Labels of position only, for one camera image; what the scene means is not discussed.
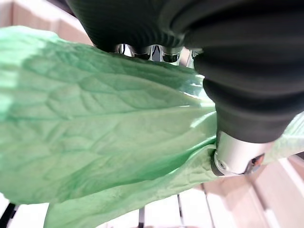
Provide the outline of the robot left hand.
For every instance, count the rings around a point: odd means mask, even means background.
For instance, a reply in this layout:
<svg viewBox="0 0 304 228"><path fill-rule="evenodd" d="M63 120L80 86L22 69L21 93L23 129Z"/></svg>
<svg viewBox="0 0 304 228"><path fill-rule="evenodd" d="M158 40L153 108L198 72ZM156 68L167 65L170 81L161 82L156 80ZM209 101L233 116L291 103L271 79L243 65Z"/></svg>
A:
<svg viewBox="0 0 304 228"><path fill-rule="evenodd" d="M301 0L69 0L92 43L127 44L147 57L158 45L174 63L183 47L215 103L217 176L247 174L304 110Z"/></svg>

